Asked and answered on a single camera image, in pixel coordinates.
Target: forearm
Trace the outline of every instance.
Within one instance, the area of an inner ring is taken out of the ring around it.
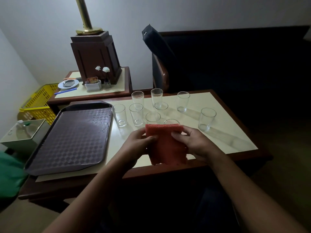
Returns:
[[[109,205],[126,171],[122,163],[109,162],[44,233],[88,232]]]
[[[307,232],[226,155],[212,169],[251,232]]]

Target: yellow plastic basket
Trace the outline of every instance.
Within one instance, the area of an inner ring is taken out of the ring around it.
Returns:
[[[47,105],[47,101],[54,94],[58,83],[45,84],[41,86],[20,108],[20,112],[24,114],[25,118],[30,119],[46,119],[51,125],[56,115]]]

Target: hand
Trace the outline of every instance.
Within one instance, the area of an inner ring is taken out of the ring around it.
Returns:
[[[137,160],[146,154],[147,146],[157,140],[157,136],[147,137],[143,136],[146,132],[145,128],[138,129],[130,133],[122,147],[111,159],[110,162],[121,164],[128,170],[134,167]]]
[[[201,133],[200,130],[187,126],[183,127],[187,135],[172,132],[172,137],[184,143],[188,147],[189,153],[194,155],[198,160],[211,165],[214,158],[224,154],[211,140]]]

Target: person's right hand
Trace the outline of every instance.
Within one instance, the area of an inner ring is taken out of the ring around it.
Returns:
[[[224,153],[203,133],[201,133],[200,130],[187,126],[183,127],[184,132],[187,135],[172,132],[172,137],[175,140],[184,143],[188,147],[189,153],[194,155],[198,160],[212,164],[215,158],[224,155]]]

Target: gold disc base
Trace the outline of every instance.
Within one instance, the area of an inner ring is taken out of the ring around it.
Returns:
[[[82,34],[82,35],[89,35],[89,34],[95,34],[102,32],[103,29],[99,27],[93,27],[92,29],[78,29],[76,30],[77,34]]]

